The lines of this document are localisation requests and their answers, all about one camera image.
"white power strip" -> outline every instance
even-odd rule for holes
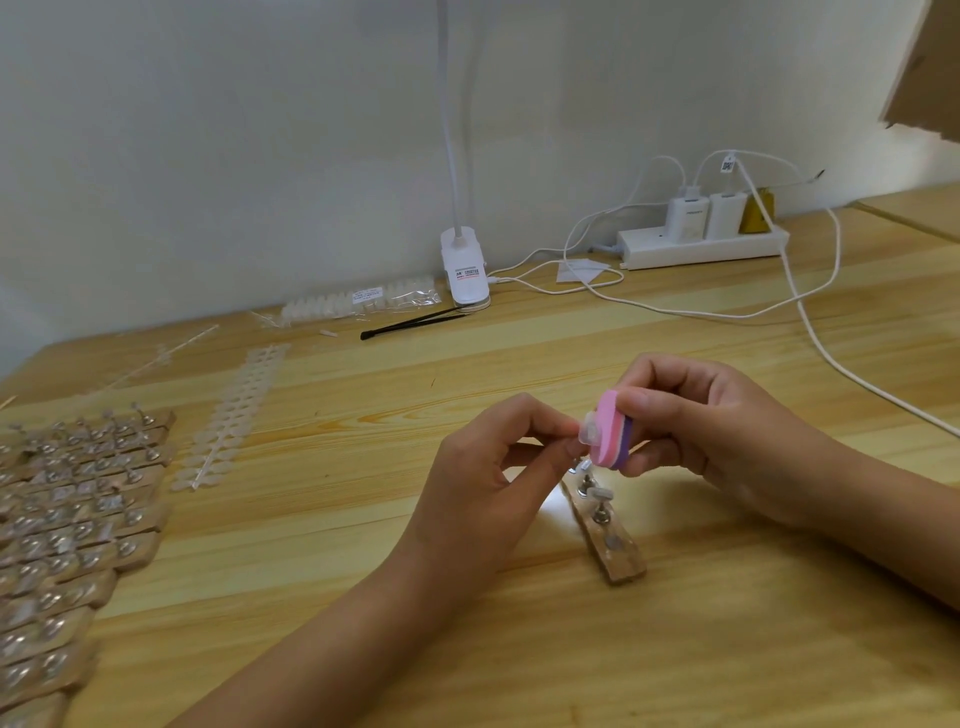
[[[623,259],[620,268],[635,271],[641,268],[774,256],[780,255],[790,240],[790,233],[777,226],[770,232],[690,243],[668,240],[663,231],[664,228],[660,227],[618,232],[615,247]]]

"wooden desk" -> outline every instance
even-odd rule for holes
[[[809,304],[824,342],[870,381],[960,422],[960,248],[865,212],[840,216],[844,270]],[[801,284],[823,279],[826,215],[786,227]],[[775,259],[635,272],[615,290],[717,311],[786,296]],[[846,442],[951,484],[960,478],[960,444],[836,374],[789,308],[729,325],[514,285],[496,287],[493,306],[464,321],[364,343],[356,324],[277,332],[248,313],[216,321],[215,334],[107,403],[173,406],[173,437],[185,442],[248,348],[285,334],[293,347],[236,471],[217,488],[164,495],[175,510],[163,545],[99,614],[101,664],[70,726],[173,717],[384,558],[448,431],[522,390],[579,416],[643,350],[730,362]],[[20,395],[2,420],[72,415],[57,398],[208,325],[51,347],[0,387],[0,400]],[[649,561],[647,577],[607,587],[555,492],[495,588],[364,725],[913,726],[957,717],[954,616],[687,473],[605,482]]]
[[[960,182],[866,197],[852,206],[960,243]]]

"white wall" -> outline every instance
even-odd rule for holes
[[[960,146],[877,122],[922,5],[451,0],[463,196],[488,262],[562,242],[655,153],[774,152],[826,167],[837,205],[960,178]],[[2,11],[0,370],[58,338],[439,273],[432,0]],[[672,174],[652,170],[646,198]]]

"forearm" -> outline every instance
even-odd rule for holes
[[[850,453],[816,528],[960,610],[960,491]]]
[[[172,728],[346,725],[445,621],[416,566],[389,558]]]

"tweezers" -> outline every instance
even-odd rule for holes
[[[434,311],[433,313],[428,313],[425,316],[418,316],[415,319],[410,319],[408,321],[400,322],[399,324],[392,324],[388,327],[382,328],[371,328],[367,331],[360,332],[360,341],[367,341],[367,339],[373,339],[374,336],[381,333],[390,333],[391,331],[403,331],[406,328],[417,328],[417,327],[426,327],[431,324],[439,324],[443,321],[453,321],[454,319],[465,319],[469,314],[467,313],[458,313],[455,316],[443,316],[445,313],[452,313],[453,311],[459,311],[458,306],[453,308],[445,308],[443,311]]]

